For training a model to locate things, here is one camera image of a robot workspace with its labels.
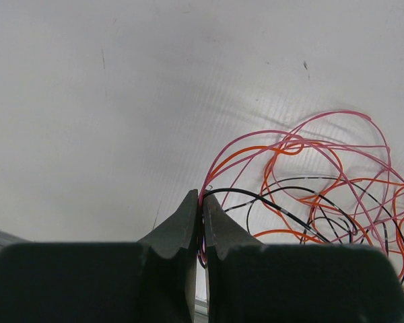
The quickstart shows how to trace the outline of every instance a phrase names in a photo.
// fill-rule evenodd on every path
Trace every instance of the white surface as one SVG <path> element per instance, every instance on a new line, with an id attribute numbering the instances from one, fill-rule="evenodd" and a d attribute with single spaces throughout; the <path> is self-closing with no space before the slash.
<path id="1" fill-rule="evenodd" d="M 0 1 L 0 229 L 136 240 L 234 137 L 338 108 L 404 175 L 404 0 Z"/>

